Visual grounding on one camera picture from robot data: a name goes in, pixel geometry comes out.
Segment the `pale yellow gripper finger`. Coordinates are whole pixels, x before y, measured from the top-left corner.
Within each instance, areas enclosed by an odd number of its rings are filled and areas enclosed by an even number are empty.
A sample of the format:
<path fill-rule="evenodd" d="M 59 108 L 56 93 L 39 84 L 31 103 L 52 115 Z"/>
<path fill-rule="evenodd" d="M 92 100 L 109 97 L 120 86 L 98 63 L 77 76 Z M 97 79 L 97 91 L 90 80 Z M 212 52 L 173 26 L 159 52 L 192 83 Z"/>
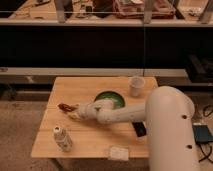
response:
<path fill-rule="evenodd" d="M 81 120 L 81 118 L 77 114 L 69 114 L 68 116 L 73 120 Z"/>
<path fill-rule="evenodd" d="M 75 104 L 72 107 L 73 107 L 73 110 L 77 110 L 79 108 L 79 104 Z"/>

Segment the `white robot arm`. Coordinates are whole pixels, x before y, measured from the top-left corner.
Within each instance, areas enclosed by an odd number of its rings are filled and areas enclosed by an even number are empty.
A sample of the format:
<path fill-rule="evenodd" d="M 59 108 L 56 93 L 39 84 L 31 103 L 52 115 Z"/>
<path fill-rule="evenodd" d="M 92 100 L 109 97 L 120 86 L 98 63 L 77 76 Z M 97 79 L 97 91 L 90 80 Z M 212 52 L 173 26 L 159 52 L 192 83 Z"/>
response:
<path fill-rule="evenodd" d="M 80 103 L 76 118 L 99 123 L 146 122 L 150 171 L 200 171 L 191 118 L 193 101 L 171 87 L 155 88 L 143 103 L 114 108 L 110 99 Z"/>

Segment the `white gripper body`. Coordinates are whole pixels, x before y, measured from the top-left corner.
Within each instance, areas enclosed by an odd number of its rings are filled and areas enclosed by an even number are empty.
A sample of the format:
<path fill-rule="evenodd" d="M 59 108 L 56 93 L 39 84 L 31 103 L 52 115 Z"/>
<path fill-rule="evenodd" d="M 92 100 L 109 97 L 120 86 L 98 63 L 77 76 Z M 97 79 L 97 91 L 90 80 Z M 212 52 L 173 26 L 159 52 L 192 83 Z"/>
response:
<path fill-rule="evenodd" d="M 77 108 L 77 114 L 85 120 L 106 121 L 108 114 L 113 110 L 114 102 L 110 99 L 102 99 L 92 103 L 81 103 Z"/>

